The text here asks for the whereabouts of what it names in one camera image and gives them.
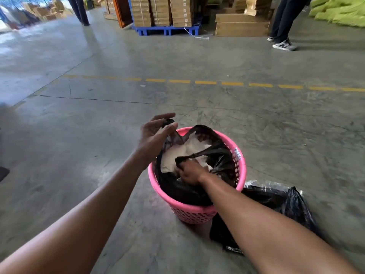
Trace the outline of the person's right hand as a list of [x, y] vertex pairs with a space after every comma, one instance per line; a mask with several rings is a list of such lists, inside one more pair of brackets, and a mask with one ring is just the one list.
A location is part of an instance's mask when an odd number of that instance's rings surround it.
[[193, 186], [201, 185], [202, 178], [206, 173], [209, 173], [208, 166], [202, 166], [196, 159], [188, 159], [190, 161], [190, 179], [182, 180]]

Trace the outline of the person's left hand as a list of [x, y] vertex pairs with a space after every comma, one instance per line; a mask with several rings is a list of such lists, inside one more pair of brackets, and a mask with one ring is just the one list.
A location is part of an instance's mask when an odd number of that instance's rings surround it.
[[162, 150], [165, 141], [160, 140], [161, 123], [176, 116], [175, 112], [156, 115], [141, 128], [141, 136], [135, 154], [143, 169], [153, 162]]

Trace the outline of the black bin liner bag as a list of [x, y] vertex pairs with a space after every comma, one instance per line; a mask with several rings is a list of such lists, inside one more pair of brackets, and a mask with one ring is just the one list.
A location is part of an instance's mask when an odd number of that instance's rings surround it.
[[[212, 146], [191, 156], [177, 157], [175, 160], [177, 166], [185, 160], [196, 159], [202, 166], [208, 166], [210, 173], [219, 176], [226, 184], [236, 188], [237, 179], [239, 178], [238, 167], [236, 166], [234, 155], [232, 154], [229, 147], [223, 142], [221, 136], [219, 136], [213, 129], [205, 125], [195, 125], [192, 128], [188, 128], [188, 131], [185, 134], [190, 134], [194, 131], [196, 131], [198, 135], [202, 135], [205, 138], [211, 139]], [[178, 131], [175, 131], [166, 138], [163, 147], [166, 146], [168, 138], [174, 135], [177, 135], [179, 138], [184, 136]], [[175, 176], [174, 174], [170, 173], [161, 173], [161, 157], [162, 150], [157, 156], [154, 166], [154, 174], [159, 187], [167, 196], [186, 205], [212, 205], [212, 201], [210, 200], [208, 194], [201, 186], [193, 186], [185, 183], [181, 180], [179, 175]]]

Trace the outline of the person's left forearm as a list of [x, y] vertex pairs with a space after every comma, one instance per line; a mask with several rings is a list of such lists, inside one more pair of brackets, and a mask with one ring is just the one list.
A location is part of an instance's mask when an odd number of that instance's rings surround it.
[[152, 160], [133, 153], [110, 180], [1, 262], [0, 274], [90, 274]]

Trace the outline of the person's right forearm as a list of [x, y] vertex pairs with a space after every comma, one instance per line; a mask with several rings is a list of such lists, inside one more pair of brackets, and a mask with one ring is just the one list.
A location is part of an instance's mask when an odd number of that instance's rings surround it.
[[313, 232], [241, 194], [216, 175], [203, 172], [199, 183], [260, 274], [361, 274]]

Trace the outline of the white crumpled paper waste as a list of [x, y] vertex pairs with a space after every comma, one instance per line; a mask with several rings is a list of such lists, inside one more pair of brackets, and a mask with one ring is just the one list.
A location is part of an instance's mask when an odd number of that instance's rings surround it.
[[198, 135], [196, 131], [185, 134], [182, 137], [174, 135], [167, 140], [167, 144], [162, 149], [160, 162], [161, 173], [170, 173], [178, 176], [177, 157], [187, 157], [195, 153], [202, 152], [212, 146], [212, 140]]

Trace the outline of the pink plastic waste basket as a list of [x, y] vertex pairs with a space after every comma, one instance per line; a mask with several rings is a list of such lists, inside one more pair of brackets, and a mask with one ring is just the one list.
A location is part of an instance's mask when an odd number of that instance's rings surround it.
[[148, 177], [154, 191], [169, 205], [176, 217], [188, 224], [203, 224], [210, 221], [217, 211], [200, 186], [192, 186], [180, 180], [178, 174], [162, 171], [162, 156], [173, 146], [186, 142], [188, 136], [203, 135], [210, 147], [189, 156], [178, 156], [173, 160], [179, 164], [186, 159], [207, 156], [212, 166], [211, 173], [217, 174], [227, 184], [241, 191], [246, 182], [246, 163], [237, 144], [225, 134], [205, 125], [184, 127], [168, 137], [156, 160], [148, 166]]

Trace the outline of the blue plastic pallet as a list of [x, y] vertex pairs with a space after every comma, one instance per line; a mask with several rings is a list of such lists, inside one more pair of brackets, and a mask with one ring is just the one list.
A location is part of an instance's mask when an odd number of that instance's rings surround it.
[[187, 32], [189, 35], [197, 36], [201, 22], [202, 22], [202, 19], [198, 16], [199, 7], [200, 6], [199, 6], [198, 0], [197, 0], [196, 12], [195, 12], [194, 22], [193, 22], [192, 27], [188, 27], [188, 28], [174, 27], [174, 26], [171, 26], [171, 27], [135, 27], [134, 22], [133, 22], [134, 30], [137, 32], [137, 34], [139, 36], [148, 36], [152, 32], [155, 32], [155, 31], [162, 31], [165, 36], [171, 36], [172, 32], [177, 31], [177, 30], [183, 30], [183, 31]]

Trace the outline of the loose black plastic bag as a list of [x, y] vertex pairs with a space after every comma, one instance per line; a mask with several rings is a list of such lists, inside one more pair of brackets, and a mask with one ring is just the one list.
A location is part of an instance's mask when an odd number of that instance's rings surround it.
[[[294, 220], [325, 240], [320, 227], [313, 218], [308, 203], [303, 198], [302, 191], [298, 191], [296, 187], [286, 187], [275, 182], [258, 184], [256, 180], [252, 180], [246, 182], [241, 193]], [[219, 214], [216, 214], [212, 219], [209, 238], [221, 244], [224, 251], [244, 256]]]

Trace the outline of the stack of brown cardboard boxes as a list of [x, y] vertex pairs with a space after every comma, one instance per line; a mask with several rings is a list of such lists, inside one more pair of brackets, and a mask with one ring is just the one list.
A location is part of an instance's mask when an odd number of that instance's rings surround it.
[[197, 0], [130, 0], [135, 27], [192, 27]]

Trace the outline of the large flat cardboard boxes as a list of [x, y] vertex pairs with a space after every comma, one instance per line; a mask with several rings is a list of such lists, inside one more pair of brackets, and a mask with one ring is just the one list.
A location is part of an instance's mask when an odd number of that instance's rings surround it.
[[217, 12], [215, 35], [221, 37], [267, 36], [273, 0], [232, 0]]

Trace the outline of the pile of distant cardboard boxes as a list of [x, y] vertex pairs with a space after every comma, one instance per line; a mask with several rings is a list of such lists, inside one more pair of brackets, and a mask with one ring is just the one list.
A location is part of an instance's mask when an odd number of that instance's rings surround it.
[[17, 26], [62, 18], [69, 11], [64, 0], [0, 0], [0, 19]]

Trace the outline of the pile of yellow-green sacks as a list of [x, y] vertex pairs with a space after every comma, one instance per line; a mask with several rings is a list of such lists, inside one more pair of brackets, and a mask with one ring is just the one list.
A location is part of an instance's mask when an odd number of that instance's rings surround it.
[[365, 0], [312, 0], [308, 16], [317, 21], [365, 28]]

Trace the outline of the orange metal rack post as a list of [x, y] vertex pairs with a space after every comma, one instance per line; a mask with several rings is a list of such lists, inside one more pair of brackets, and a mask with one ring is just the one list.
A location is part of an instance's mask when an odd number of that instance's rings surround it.
[[130, 0], [113, 0], [117, 21], [120, 28], [125, 28], [133, 23]]

